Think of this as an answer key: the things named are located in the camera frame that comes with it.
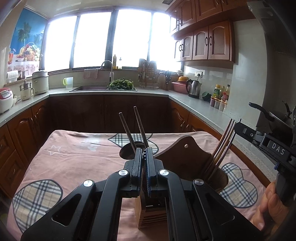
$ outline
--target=metal screw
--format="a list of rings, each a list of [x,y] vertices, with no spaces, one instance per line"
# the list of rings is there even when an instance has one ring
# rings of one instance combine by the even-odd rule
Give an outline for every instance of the metal screw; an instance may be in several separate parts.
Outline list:
[[[166,176],[166,175],[169,174],[169,172],[168,172],[168,170],[166,170],[166,169],[161,169],[161,170],[159,171],[159,174],[162,175],[162,176]]]
[[[202,179],[195,179],[194,184],[197,186],[202,186],[204,184],[204,181]]]
[[[92,181],[92,180],[86,180],[86,181],[84,181],[84,183],[83,183],[83,185],[84,185],[85,187],[90,187],[92,184],[93,184],[93,181]]]
[[[120,170],[120,171],[118,172],[118,174],[119,174],[120,176],[126,176],[126,175],[128,174],[128,171],[127,171],[127,170]]]

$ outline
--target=plastic pitcher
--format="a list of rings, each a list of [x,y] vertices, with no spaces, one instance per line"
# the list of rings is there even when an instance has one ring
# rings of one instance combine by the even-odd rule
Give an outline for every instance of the plastic pitcher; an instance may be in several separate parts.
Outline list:
[[[66,86],[66,89],[72,89],[73,88],[73,77],[64,78],[63,85]]]

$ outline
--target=speckled countertop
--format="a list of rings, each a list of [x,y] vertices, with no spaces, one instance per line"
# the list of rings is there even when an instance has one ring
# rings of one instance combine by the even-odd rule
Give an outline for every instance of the speckled countertop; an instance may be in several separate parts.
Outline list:
[[[49,92],[41,95],[34,96],[33,98],[26,101],[18,101],[10,110],[0,115],[0,127],[6,122],[11,120],[13,117],[23,112],[27,108],[35,105],[36,103],[48,98],[49,96],[65,96],[65,95],[143,95],[143,96],[166,96],[185,109],[196,115],[212,128],[220,132],[221,134],[227,127],[230,117],[223,114],[222,111],[210,107],[208,102],[201,99],[194,99],[188,97],[186,94],[181,94],[174,91],[165,91],[160,89],[142,89],[137,88],[135,91],[78,91],[69,92],[65,88],[50,89]],[[239,148],[270,180],[276,178],[277,171],[274,170],[274,164],[255,146],[241,138],[240,136],[235,137],[233,144]]]

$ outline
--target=window frame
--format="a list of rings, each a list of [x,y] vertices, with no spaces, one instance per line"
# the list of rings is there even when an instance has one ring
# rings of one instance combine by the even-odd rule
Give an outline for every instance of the window frame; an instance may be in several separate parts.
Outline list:
[[[109,30],[108,30],[108,35],[107,35],[107,44],[106,44],[106,53],[105,53],[105,60],[110,60],[112,62],[113,59],[113,44],[114,44],[114,36],[115,36],[115,29],[116,29],[116,23],[117,23],[117,16],[118,12],[121,9],[134,9],[134,10],[144,10],[151,12],[151,23],[150,23],[150,30],[149,30],[149,41],[148,41],[148,53],[147,53],[147,61],[150,61],[150,44],[151,44],[151,36],[152,36],[152,22],[153,22],[153,16],[155,12],[159,11],[152,11],[152,10],[146,10],[146,9],[137,9],[137,8],[129,8],[129,7],[121,7],[121,8],[96,8],[92,10],[84,10],[84,11],[79,11],[75,13],[69,13],[69,14],[63,14],[60,16],[57,16],[55,18],[50,19],[47,21],[47,24],[45,26],[44,30],[44,40],[43,44],[41,47],[41,54],[45,52],[46,49],[46,40],[47,40],[47,33],[48,33],[48,26],[49,24],[59,18],[64,18],[64,17],[69,17],[69,16],[77,16],[76,23],[75,23],[75,28],[74,28],[74,34],[73,34],[73,41],[72,41],[72,48],[71,48],[71,56],[70,56],[70,63],[69,63],[69,68],[68,69],[60,69],[60,70],[55,70],[49,72],[49,74],[56,74],[56,73],[61,73],[61,72],[69,72],[69,71],[79,71],[79,70],[84,70],[85,68],[88,69],[97,69],[100,66],[93,66],[93,67],[79,67],[79,68],[73,68],[73,58],[74,58],[74,49],[75,49],[75,43],[76,43],[76,37],[77,37],[77,31],[78,31],[78,26],[79,26],[79,21],[80,17],[83,14],[88,14],[88,13],[98,13],[98,12],[111,12],[111,18],[109,22]],[[110,65],[106,64],[103,66],[103,69],[110,69]],[[44,58],[41,58],[40,61],[40,68],[42,70],[45,69],[45,64],[44,64]],[[128,67],[124,66],[123,69],[129,69],[129,70],[138,70],[138,67]],[[181,70],[184,69],[184,61],[181,61]]]

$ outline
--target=pink tablecloth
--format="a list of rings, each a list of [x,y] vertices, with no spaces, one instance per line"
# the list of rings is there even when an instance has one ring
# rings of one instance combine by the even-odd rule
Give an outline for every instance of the pink tablecloth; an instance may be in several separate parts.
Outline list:
[[[206,132],[186,134],[192,135],[197,144],[207,152],[212,152],[218,143],[216,138]],[[147,137],[149,146],[156,154],[182,135],[185,134],[147,134]],[[122,169],[125,160],[119,157],[119,150],[126,142],[125,134],[54,131],[32,160],[13,198],[7,221],[8,230],[20,240],[24,230],[45,214],[46,207],[51,208],[84,180],[104,180],[111,173]],[[230,181],[221,195],[250,219],[265,187],[231,150],[220,167],[228,173]],[[167,225],[139,230],[134,199],[123,199],[118,240],[168,240]]]

